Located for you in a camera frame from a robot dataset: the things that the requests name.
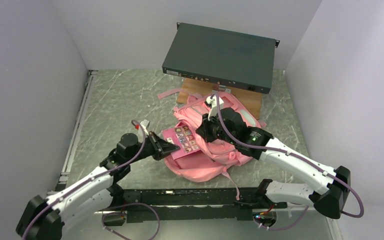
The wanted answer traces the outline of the pink sticker card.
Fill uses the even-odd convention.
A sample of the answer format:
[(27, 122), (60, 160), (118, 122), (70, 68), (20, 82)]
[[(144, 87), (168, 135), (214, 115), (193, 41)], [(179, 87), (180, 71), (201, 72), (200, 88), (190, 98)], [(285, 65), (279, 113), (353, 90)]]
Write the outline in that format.
[(192, 130), (182, 122), (176, 124), (175, 127), (163, 130), (162, 136), (167, 142), (180, 147), (179, 150), (170, 154), (174, 160), (197, 153), (201, 150)]

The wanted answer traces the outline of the pink student backpack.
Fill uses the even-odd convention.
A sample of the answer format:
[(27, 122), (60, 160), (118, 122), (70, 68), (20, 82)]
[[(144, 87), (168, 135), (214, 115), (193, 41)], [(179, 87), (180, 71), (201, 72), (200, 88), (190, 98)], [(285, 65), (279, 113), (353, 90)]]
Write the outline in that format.
[(173, 173), (197, 183), (209, 181), (218, 175), (229, 178), (228, 168), (244, 165), (252, 159), (238, 152), (230, 143), (222, 140), (205, 142), (196, 134), (196, 129), (202, 123), (202, 115), (210, 110), (205, 104), (206, 98), (207, 96), (194, 93), (188, 96), (184, 106), (173, 109), (178, 123), (181, 122), (191, 129), (200, 151), (179, 159), (173, 159), (171, 155), (164, 159)]

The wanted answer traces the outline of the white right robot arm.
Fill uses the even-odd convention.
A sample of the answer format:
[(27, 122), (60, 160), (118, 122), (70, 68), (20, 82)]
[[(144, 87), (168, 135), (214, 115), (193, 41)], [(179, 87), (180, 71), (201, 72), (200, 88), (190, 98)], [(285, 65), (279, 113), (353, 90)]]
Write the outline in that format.
[(255, 193), (260, 207), (293, 203), (312, 206), (331, 219), (341, 217), (350, 193), (349, 169), (344, 166), (334, 169), (305, 157), (266, 130), (247, 126), (242, 116), (230, 107), (222, 109), (221, 114), (222, 117), (207, 113), (202, 116), (196, 133), (205, 142), (221, 140), (229, 143), (242, 155), (278, 165), (303, 182), (282, 183), (263, 179)]

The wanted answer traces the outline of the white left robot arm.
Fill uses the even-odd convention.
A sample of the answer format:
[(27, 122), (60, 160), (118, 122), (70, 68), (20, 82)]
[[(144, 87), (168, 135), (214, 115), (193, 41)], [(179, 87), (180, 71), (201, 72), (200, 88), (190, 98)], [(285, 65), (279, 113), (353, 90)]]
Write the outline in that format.
[(33, 197), (24, 209), (16, 233), (24, 240), (59, 240), (69, 224), (96, 211), (117, 210), (126, 203), (118, 185), (131, 171), (131, 163), (152, 157), (159, 161), (180, 150), (154, 132), (142, 141), (134, 133), (122, 135), (116, 147), (91, 173), (70, 187), (42, 198)]

